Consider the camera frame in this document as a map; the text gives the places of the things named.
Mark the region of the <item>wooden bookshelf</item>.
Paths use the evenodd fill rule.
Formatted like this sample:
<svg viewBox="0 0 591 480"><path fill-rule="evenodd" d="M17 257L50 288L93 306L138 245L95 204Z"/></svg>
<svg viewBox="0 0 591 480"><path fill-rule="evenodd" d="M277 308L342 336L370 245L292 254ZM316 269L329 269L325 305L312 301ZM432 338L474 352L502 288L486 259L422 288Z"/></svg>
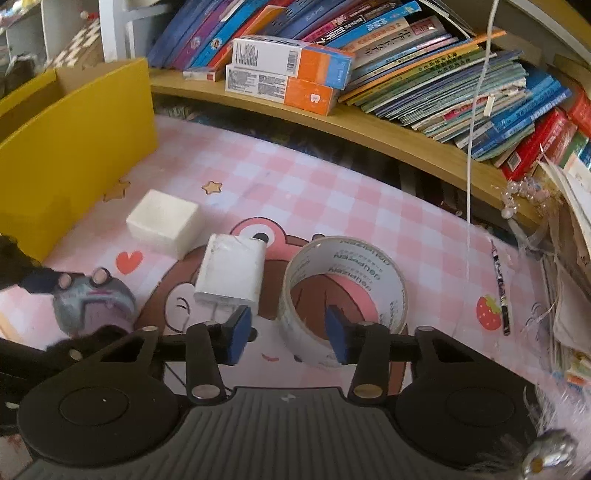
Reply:
<svg viewBox="0 0 591 480"><path fill-rule="evenodd" d="M590 23L567 1L508 1L535 19L573 52L590 64ZM151 69L152 93L190 98L252 111L335 135L379 151L394 159L466 190L466 155L456 147L393 123L363 114L359 109L338 105L322 116L266 100L225 92L224 84L184 80L174 71ZM471 188L474 198L495 210L502 210L501 189L506 181L501 171L489 164L472 164ZM541 216L526 201L520 201L516 221L529 230L541 223Z"/></svg>

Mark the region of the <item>yellow cardboard box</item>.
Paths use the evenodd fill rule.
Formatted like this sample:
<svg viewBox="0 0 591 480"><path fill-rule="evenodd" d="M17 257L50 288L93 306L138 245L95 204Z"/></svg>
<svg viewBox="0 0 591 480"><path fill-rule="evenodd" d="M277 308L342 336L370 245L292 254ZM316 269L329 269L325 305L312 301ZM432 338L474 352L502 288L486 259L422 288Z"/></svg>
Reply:
<svg viewBox="0 0 591 480"><path fill-rule="evenodd" d="M48 70L1 101L1 231L45 259L157 147L145 60Z"/></svg>

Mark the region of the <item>upper orange white box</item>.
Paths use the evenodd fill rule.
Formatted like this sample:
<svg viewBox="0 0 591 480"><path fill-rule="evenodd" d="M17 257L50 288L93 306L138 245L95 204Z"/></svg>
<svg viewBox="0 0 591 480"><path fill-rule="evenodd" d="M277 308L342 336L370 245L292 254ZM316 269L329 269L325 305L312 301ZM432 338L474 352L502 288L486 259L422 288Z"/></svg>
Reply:
<svg viewBox="0 0 591 480"><path fill-rule="evenodd" d="M353 71L353 53L294 39L246 35L232 41L232 63L344 90Z"/></svg>

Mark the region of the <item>orange white box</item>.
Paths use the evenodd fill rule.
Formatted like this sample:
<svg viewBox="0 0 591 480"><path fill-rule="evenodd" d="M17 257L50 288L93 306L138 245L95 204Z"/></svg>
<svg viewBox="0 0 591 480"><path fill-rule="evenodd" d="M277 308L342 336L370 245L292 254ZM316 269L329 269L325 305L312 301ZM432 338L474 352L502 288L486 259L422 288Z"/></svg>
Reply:
<svg viewBox="0 0 591 480"><path fill-rule="evenodd" d="M344 90L353 71L353 53L294 39L246 35L232 41L232 63Z"/></svg>
<svg viewBox="0 0 591 480"><path fill-rule="evenodd" d="M295 77L256 71L229 64L225 67L225 91L280 103L326 116L339 90Z"/></svg>

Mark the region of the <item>brown white chessboard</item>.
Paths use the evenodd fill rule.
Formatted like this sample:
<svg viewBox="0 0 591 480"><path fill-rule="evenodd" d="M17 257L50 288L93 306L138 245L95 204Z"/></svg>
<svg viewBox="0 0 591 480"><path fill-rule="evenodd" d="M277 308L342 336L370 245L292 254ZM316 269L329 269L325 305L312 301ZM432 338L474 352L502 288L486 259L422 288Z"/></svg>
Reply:
<svg viewBox="0 0 591 480"><path fill-rule="evenodd" d="M95 16L86 21L70 43L53 59L45 63L45 69L60 67L91 67L104 61L100 19Z"/></svg>

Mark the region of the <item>black patterned pen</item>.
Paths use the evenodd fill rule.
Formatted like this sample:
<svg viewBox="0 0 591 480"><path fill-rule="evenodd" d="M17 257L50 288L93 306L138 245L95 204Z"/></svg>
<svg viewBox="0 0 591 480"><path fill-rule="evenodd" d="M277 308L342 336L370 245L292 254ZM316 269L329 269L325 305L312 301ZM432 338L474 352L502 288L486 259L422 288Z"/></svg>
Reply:
<svg viewBox="0 0 591 480"><path fill-rule="evenodd" d="M510 323L510 314L507 302L507 294L506 294L506 287L504 282L504 277L502 274L502 267L501 262L498 254L498 250L493 240L490 241L491 243L491 253L495 268L495 276L498 286L499 292L499 300L500 300L500 307L501 307L501 316L502 316L502 328L503 334L505 336L509 336L511 334L511 323Z"/></svg>

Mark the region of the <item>lower orange white box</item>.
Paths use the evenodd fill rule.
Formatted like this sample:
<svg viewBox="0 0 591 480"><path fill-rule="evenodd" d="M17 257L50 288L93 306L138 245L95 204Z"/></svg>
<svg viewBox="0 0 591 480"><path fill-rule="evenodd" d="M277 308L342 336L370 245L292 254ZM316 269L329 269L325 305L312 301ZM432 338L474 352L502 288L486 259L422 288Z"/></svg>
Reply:
<svg viewBox="0 0 591 480"><path fill-rule="evenodd" d="M225 67L225 91L280 103L326 116L339 90L295 77L256 71L229 64Z"/></svg>

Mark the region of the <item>white power adapter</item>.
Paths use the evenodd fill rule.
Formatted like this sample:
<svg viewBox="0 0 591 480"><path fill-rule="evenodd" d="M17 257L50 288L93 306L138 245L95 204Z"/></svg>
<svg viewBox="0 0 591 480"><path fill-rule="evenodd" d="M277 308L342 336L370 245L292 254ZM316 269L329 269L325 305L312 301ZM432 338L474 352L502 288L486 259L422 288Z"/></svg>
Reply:
<svg viewBox="0 0 591 480"><path fill-rule="evenodd" d="M264 260L263 240L212 234L195 281L195 301L224 307L248 306L257 315Z"/></svg>

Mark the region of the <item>red thick dictionary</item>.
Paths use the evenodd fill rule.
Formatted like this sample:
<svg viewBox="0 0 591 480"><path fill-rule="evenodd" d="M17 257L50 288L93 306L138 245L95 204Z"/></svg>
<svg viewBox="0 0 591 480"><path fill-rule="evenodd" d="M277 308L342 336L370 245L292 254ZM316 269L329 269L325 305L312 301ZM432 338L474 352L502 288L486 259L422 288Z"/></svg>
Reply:
<svg viewBox="0 0 591 480"><path fill-rule="evenodd" d="M519 181L542 158L563 133L575 133L573 124L560 108L553 108L535 124L534 132L523 139L501 170L508 181Z"/></svg>

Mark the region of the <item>grey purple toy car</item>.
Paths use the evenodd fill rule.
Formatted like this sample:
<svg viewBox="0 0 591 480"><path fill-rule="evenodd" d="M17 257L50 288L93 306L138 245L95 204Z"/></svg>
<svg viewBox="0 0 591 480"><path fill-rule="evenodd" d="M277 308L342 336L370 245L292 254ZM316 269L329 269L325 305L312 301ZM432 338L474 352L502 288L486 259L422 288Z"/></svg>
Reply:
<svg viewBox="0 0 591 480"><path fill-rule="evenodd" d="M103 267L89 276L61 273L52 296L57 325L69 337L90 335L106 326L127 333L133 330L137 316L135 297Z"/></svg>

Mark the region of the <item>small red white box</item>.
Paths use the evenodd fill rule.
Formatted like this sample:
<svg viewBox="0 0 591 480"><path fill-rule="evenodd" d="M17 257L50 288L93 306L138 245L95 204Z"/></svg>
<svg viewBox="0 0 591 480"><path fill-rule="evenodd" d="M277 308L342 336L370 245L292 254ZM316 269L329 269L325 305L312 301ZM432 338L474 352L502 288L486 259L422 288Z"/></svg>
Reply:
<svg viewBox="0 0 591 480"><path fill-rule="evenodd" d="M223 71L207 66L195 67L184 70L182 76L185 80L217 82L223 77Z"/></svg>

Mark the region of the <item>pile of papers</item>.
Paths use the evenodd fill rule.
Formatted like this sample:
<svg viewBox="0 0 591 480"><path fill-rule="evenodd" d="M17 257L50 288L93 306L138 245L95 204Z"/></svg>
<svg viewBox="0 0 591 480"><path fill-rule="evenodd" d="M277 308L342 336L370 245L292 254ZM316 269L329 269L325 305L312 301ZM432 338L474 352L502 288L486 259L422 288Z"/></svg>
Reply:
<svg viewBox="0 0 591 480"><path fill-rule="evenodd" d="M576 156L562 168L546 160L544 189L552 251L544 257L550 303L550 365L567 382L590 387L590 170Z"/></svg>

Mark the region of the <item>white eraser block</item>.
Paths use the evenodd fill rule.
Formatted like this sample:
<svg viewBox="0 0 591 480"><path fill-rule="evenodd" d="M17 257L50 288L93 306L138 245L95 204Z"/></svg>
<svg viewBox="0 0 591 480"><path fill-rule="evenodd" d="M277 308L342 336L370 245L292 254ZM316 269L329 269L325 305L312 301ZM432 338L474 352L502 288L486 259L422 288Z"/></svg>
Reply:
<svg viewBox="0 0 591 480"><path fill-rule="evenodd" d="M204 227L204 209L157 190L149 190L126 218L131 236L149 249L181 260Z"/></svg>

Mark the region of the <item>clear tape roll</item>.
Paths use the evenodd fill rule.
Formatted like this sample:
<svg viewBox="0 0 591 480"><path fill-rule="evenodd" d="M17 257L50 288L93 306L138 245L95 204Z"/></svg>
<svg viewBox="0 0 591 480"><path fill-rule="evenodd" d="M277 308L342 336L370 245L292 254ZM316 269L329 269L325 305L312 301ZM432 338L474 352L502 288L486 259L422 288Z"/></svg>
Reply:
<svg viewBox="0 0 591 480"><path fill-rule="evenodd" d="M400 334L408 311L403 274L388 254L365 241L311 241L287 264L276 320L288 350L318 368L339 367L325 326L329 307L353 323L378 323Z"/></svg>

